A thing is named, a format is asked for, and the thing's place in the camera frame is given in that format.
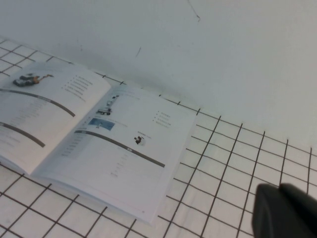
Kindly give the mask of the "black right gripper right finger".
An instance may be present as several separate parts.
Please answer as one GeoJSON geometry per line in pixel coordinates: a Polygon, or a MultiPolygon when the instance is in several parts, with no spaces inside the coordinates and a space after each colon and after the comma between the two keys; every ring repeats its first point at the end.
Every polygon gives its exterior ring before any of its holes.
{"type": "Polygon", "coordinates": [[[297,217],[317,237],[317,200],[290,183],[282,183],[279,187],[297,217]]]}

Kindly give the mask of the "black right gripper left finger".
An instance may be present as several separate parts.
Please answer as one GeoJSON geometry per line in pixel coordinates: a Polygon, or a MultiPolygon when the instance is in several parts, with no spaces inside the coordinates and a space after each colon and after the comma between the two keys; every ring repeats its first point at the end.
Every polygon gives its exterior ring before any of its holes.
{"type": "Polygon", "coordinates": [[[256,238],[300,238],[305,228],[277,187],[260,184],[256,190],[252,229],[256,238]]]}

